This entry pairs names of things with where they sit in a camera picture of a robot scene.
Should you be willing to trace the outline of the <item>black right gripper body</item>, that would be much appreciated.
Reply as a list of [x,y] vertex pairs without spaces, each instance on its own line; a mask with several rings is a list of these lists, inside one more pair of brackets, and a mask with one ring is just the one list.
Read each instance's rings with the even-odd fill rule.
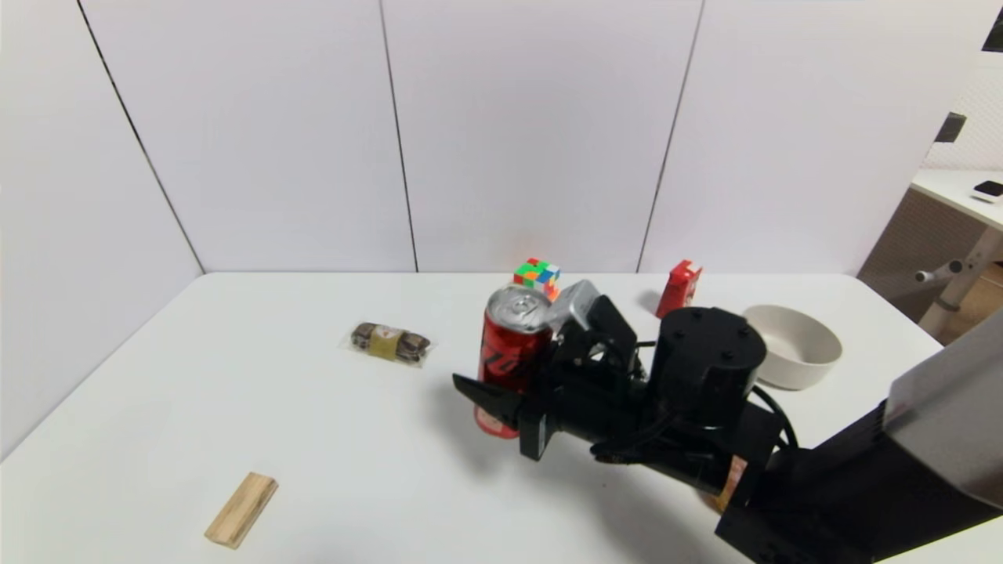
[[602,361],[541,365],[524,372],[520,393],[520,453],[535,461],[555,433],[599,445],[636,431],[643,411],[643,383]]

